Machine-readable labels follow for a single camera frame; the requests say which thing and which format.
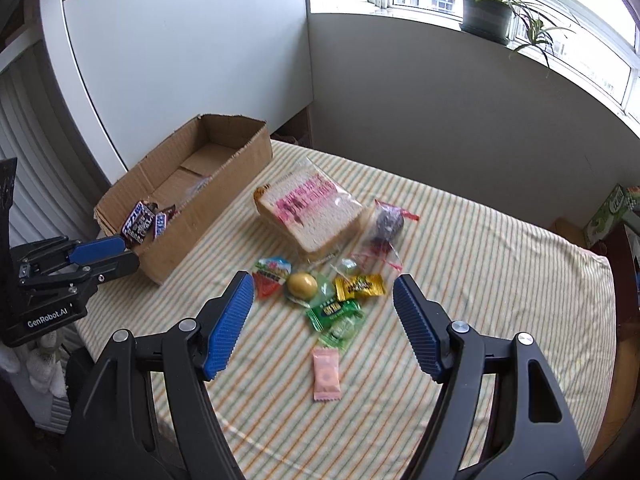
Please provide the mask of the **bagged sliced bread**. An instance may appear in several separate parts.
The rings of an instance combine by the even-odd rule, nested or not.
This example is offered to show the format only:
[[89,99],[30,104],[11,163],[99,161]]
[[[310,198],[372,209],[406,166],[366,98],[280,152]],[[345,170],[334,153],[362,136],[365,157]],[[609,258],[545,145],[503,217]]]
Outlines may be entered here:
[[338,252],[362,227],[364,207],[308,158],[255,188],[253,200],[259,214],[309,261]]

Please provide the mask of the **clear pack green candy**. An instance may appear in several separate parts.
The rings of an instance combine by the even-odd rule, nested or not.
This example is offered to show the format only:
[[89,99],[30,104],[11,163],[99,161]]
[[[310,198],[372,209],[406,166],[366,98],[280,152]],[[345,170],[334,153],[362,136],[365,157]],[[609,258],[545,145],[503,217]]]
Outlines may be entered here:
[[320,334],[319,344],[338,352],[346,351],[358,335],[365,319],[366,315],[361,310],[345,314]]

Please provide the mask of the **green carton box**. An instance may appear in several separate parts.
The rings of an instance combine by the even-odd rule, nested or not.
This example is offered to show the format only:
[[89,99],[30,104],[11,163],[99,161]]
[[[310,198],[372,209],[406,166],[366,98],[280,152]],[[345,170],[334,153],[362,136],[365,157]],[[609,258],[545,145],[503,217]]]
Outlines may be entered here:
[[602,242],[620,223],[639,234],[639,188],[616,184],[582,230],[588,248]]

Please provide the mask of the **potted spider plant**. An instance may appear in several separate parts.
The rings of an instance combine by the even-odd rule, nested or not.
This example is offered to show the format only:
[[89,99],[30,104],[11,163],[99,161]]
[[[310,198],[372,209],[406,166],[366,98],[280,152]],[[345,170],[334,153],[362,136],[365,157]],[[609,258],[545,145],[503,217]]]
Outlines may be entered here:
[[536,50],[550,67],[556,32],[574,34],[570,27],[559,25],[539,4],[524,0],[462,0],[460,29],[474,36],[507,46],[513,21],[524,28],[524,41],[512,53]]

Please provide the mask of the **green candy packet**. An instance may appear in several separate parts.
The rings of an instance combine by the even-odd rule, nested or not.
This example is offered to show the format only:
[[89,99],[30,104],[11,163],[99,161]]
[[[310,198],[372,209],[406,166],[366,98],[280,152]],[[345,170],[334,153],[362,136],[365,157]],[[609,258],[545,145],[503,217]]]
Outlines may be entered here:
[[318,333],[326,332],[343,318],[351,318],[356,322],[363,319],[363,312],[356,300],[349,299],[343,302],[337,300],[327,301],[324,304],[306,310],[311,327]]

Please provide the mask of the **clear red-edged dried fruit bag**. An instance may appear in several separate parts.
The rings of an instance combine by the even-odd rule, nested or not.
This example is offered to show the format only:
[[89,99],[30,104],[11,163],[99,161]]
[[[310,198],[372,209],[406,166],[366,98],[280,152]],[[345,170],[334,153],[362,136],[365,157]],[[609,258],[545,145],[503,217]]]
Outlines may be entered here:
[[198,179],[194,184],[190,186],[190,188],[187,188],[184,191],[180,200],[176,201],[176,207],[178,209],[182,209],[184,206],[186,206],[186,204],[189,203],[190,200],[193,200],[194,197],[197,196],[203,188],[206,188],[206,186],[209,184],[209,181],[212,179],[212,176],[206,176]]

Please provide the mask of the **black white patterned snack pack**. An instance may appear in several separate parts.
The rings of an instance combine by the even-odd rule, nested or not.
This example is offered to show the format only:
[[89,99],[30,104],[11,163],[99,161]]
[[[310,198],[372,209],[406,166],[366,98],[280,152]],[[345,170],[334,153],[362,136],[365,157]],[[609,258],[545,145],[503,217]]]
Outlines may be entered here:
[[157,203],[139,200],[125,220],[120,232],[129,244],[140,245],[151,229],[157,211]]

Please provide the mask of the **brown cardboard box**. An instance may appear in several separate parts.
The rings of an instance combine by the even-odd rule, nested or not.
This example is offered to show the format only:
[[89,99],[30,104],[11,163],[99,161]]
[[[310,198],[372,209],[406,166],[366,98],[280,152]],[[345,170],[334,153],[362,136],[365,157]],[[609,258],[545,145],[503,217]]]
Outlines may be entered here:
[[138,203],[176,208],[160,236],[148,233],[134,246],[140,269],[160,285],[271,159],[270,133],[262,120],[196,116],[112,185],[93,215],[104,234],[115,235]]

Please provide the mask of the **snickers bar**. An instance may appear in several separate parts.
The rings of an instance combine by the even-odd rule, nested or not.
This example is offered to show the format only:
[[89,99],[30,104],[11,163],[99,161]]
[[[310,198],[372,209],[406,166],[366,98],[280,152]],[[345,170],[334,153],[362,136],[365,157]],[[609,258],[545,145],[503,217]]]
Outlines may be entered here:
[[156,212],[153,223],[153,235],[155,238],[161,236],[166,231],[168,223],[176,213],[176,206],[171,205]]

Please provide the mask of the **yellow egg-shaped candy pack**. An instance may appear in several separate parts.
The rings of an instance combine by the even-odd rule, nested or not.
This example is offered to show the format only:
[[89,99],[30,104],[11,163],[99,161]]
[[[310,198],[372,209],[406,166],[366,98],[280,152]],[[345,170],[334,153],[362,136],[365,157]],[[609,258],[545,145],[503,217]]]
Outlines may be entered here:
[[295,272],[285,282],[284,294],[288,300],[304,308],[314,308],[334,300],[333,282],[319,272]]

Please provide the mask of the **pink snack packet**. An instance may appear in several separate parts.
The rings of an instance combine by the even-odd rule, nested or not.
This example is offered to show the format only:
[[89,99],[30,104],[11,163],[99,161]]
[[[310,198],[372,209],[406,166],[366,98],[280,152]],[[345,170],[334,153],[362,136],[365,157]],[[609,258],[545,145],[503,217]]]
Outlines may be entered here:
[[314,348],[314,400],[316,402],[332,402],[340,400],[342,389],[340,383],[340,355],[334,348]]

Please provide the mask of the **red green snack pack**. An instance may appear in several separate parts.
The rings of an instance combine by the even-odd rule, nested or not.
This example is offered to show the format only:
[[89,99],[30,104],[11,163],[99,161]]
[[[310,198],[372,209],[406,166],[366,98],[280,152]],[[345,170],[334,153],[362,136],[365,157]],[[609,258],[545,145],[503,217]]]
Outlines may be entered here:
[[292,272],[292,264],[280,257],[260,258],[252,267],[257,299],[266,299],[280,290]]

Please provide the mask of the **yellow candy wrapper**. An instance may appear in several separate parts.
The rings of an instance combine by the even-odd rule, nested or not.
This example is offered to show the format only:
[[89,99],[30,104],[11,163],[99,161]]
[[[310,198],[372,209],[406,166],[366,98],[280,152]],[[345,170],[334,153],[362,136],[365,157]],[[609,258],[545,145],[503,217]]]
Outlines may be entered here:
[[334,287],[338,301],[382,297],[386,294],[385,284],[380,274],[364,274],[351,278],[337,276]]

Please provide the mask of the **white window frame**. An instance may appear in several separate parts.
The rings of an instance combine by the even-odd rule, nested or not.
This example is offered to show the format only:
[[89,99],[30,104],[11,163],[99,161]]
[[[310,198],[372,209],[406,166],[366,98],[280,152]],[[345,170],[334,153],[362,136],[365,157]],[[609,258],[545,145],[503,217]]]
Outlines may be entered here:
[[369,0],[425,12],[536,58],[639,119],[639,25],[625,0]]

